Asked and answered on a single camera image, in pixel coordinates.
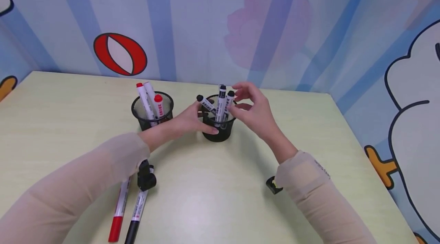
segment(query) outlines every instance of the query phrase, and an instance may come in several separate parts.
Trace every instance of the black marker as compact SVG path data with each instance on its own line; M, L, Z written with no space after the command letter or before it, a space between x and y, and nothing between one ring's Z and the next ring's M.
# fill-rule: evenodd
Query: black marker
M223 113L225 113L225 105L226 105L226 86L220 85L219 97L217 99L217 114L215 115L216 122L223 121Z
M229 110L228 110L228 106L232 105L234 102L234 96L235 96L235 92L230 90L228 92L228 96L226 96L226 104L225 104L225 112L223 113L223 122L227 122L228 118L229 118ZM226 128L226 124L223 124L221 126L222 129Z
M208 109L208 111L211 111L212 114L217 114L217 111L215 111L215 107L202 95L197 95L197 101L199 101L201 105Z
M142 218L142 213L144 212L145 200L147 200L147 194L148 189L144 192L142 190L139 190L135 210L133 212L133 217L131 218L130 226L128 227L127 237L125 238L125 244L135 243L140 218Z

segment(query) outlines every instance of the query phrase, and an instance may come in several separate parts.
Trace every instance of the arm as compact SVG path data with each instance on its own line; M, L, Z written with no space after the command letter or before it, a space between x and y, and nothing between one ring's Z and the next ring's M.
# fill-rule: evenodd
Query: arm
M230 112L270 147L280 166L275 181L283 187L324 244L374 244L359 215L336 189L330 175L308 153L298 151L276 125L267 98L249 82L232 86L239 102Z
M213 134L197 109L193 104L169 122L114 137L35 183L0 219L0 242L61 244L87 207L133 175L150 152L191 131Z

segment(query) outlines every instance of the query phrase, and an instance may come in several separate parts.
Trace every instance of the pen holder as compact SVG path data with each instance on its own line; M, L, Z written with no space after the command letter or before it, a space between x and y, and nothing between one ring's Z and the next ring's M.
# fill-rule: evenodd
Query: pen holder
M155 91L155 93L162 96L162 104L165 113L164 116L159 117L158 119L149 120L147 118L147 113L145 112L144 105L142 104L142 100L140 100L139 96L131 104L131 113L133 113L133 116L136 117L136 119L139 121L139 125L142 131L146 131L147 129L151 128L151 122L156 122L160 124L173 118L173 98L171 98L171 96L164 92Z
M217 99L218 94L214 94L209 96L209 101L213 102L212 104L214 106L217 105ZM203 114L203 123L209 126L213 126L218 129L218 134L207 134L203 133L203 136L210 140L211 142L223 142L231 136L232 131L232 125L234 124L235 117L232 116L232 114L229 114L228 120L226 122L215 122L215 115L212 114L210 111L208 111L206 108L202 108L202 114Z

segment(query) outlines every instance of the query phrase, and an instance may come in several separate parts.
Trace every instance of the beige sleeve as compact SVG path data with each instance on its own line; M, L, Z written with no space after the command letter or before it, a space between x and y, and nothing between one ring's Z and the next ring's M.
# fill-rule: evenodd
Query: beige sleeve
M374 244L376 241L325 169L299 151L278 167L275 176L324 244Z
M136 133L122 134L31 186L0 219L0 243L61 244L105 190L133 175L150 156Z

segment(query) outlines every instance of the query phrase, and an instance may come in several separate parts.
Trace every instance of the right hand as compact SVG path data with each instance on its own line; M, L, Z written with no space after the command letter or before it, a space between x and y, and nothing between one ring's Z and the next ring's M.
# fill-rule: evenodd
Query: right hand
M251 82L238 82L232 86L235 92L235 101L250 99L254 104L232 104L229 112L248 126L258 137L267 141L273 134L280 131L270 110L269 100Z

